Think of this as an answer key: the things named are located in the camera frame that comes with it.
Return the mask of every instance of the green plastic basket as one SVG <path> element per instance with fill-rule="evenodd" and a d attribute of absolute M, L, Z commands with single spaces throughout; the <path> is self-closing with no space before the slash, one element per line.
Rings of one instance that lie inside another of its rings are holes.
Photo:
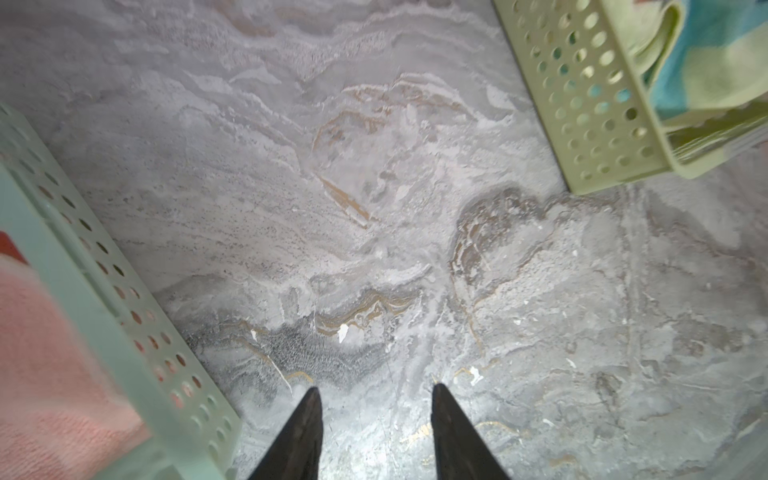
<path fill-rule="evenodd" d="M 671 170 L 693 178 L 727 159 L 722 149 L 673 154 L 601 0 L 494 4 L 571 192 Z"/>
<path fill-rule="evenodd" d="M 240 419 L 38 135 L 3 103 L 0 231 L 152 432 L 96 479 L 231 478 Z"/>

